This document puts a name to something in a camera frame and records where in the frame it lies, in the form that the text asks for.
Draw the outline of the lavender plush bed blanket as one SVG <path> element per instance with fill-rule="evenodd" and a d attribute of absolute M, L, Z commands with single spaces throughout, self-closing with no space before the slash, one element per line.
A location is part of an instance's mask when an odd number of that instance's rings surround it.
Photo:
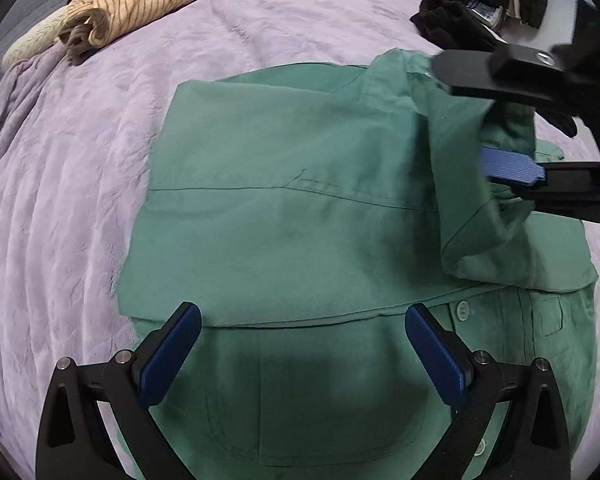
<path fill-rule="evenodd" d="M 0 448 L 34 475 L 45 391 L 62 356 L 109 359 L 142 338 L 117 284 L 146 200 L 149 157 L 176 88 L 294 64 L 366 66 L 436 49 L 411 22 L 422 0 L 199 0 L 71 65 L 53 46 L 0 81 Z M 564 159 L 592 151 L 535 116 Z M 572 471 L 600 460 L 600 226 L 596 374 Z"/>

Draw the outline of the cream knit pillow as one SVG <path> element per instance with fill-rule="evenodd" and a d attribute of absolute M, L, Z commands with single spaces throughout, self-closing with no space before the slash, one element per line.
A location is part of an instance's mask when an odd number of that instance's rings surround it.
<path fill-rule="evenodd" d="M 15 64 L 27 61 L 57 42 L 67 10 L 68 6 L 62 6 L 18 38 L 3 55 L 2 72 L 6 73 Z"/>

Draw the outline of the green work jacket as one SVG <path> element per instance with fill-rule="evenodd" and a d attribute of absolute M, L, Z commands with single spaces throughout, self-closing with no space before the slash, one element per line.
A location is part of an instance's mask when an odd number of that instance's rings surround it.
<path fill-rule="evenodd" d="M 449 426 L 404 333 L 421 302 L 468 347 L 550 361 L 578 444 L 596 272 L 576 220 L 483 177 L 483 145 L 557 162 L 529 107 L 442 90 L 427 55 L 176 88 L 117 284 L 140 336 L 204 327 L 154 416 L 201 479 L 406 479 Z"/>

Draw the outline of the black folded garment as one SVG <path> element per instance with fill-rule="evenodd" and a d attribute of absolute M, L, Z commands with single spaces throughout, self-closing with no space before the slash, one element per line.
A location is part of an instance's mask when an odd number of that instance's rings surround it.
<path fill-rule="evenodd" d="M 426 40 L 442 50 L 492 53 L 505 46 L 459 1 L 422 0 L 411 22 Z"/>

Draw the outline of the striped beige folded garment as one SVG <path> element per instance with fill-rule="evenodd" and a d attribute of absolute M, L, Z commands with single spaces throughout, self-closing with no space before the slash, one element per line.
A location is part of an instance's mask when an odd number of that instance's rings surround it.
<path fill-rule="evenodd" d="M 58 37 L 68 60 L 84 58 L 196 0 L 71 0 Z"/>

